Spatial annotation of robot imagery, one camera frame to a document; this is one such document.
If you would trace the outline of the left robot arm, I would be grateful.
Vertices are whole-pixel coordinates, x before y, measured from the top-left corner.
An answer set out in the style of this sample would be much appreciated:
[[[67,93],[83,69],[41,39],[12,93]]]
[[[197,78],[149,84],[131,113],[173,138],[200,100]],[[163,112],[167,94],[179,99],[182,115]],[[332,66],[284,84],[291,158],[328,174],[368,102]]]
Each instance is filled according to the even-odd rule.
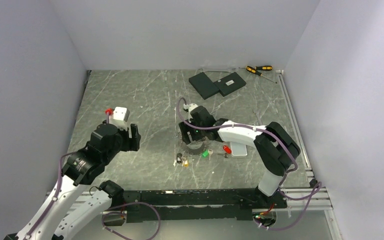
[[[92,219],[107,209],[124,203],[124,190],[111,180],[102,182],[73,212],[68,211],[82,193],[92,187],[97,176],[119,152],[137,152],[141,135],[134,123],[124,129],[102,123],[91,133],[85,147],[66,154],[57,182],[34,217],[7,240],[71,240]]]

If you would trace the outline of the silver key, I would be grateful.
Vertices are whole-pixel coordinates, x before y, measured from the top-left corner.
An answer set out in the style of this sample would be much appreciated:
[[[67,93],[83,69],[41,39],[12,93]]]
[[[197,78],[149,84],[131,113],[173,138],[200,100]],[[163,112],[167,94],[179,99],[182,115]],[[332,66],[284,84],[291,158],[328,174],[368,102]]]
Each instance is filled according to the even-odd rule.
[[[208,160],[209,161],[211,160],[211,157],[212,157],[213,153],[214,153],[214,151],[212,149],[208,150]]]

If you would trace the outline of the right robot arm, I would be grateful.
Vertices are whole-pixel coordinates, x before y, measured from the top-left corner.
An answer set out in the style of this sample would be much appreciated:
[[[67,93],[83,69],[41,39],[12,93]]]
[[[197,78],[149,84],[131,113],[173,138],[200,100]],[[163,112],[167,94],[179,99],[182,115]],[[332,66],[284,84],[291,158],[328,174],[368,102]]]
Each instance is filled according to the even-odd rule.
[[[256,203],[267,208],[275,201],[275,192],[283,184],[287,174],[298,168],[300,147],[277,122],[268,125],[247,125],[226,118],[215,119],[208,110],[194,103],[178,104],[176,110],[185,111],[188,118],[178,114],[178,124],[185,144],[208,139],[217,142],[237,143],[257,150],[266,173],[258,183]]]

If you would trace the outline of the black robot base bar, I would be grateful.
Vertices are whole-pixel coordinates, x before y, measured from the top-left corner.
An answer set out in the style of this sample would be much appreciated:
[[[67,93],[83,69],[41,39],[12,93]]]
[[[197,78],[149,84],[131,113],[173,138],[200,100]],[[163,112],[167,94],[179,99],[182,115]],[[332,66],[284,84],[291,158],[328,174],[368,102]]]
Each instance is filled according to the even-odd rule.
[[[161,220],[236,219],[250,221],[267,209],[285,209],[280,193],[263,196],[256,188],[126,190],[111,203],[128,223]]]

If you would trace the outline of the black key tag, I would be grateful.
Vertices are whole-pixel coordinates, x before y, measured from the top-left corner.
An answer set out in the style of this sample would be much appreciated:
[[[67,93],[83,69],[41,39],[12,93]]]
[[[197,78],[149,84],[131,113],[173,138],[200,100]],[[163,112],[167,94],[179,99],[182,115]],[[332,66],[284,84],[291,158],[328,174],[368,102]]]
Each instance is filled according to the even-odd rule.
[[[176,154],[176,163],[181,164],[183,162],[183,155],[181,153]]]

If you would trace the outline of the green key tag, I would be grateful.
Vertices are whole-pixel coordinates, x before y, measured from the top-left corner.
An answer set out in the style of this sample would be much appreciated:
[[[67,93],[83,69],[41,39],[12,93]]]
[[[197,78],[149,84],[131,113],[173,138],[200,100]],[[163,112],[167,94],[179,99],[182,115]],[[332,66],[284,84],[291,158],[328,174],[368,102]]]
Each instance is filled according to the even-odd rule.
[[[203,157],[203,158],[208,158],[208,150],[205,150],[205,151],[202,153],[202,157]]]

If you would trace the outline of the round metal key organizer disc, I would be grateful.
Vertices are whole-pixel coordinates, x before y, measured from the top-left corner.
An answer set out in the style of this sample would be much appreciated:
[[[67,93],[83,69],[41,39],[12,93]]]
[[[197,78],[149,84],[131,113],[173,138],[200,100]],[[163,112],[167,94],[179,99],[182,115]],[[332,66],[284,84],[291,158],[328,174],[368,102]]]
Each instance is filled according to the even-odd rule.
[[[210,142],[207,139],[192,141],[190,144],[186,144],[182,139],[178,141],[177,146],[179,147],[178,152],[183,155],[201,155],[209,149]]]

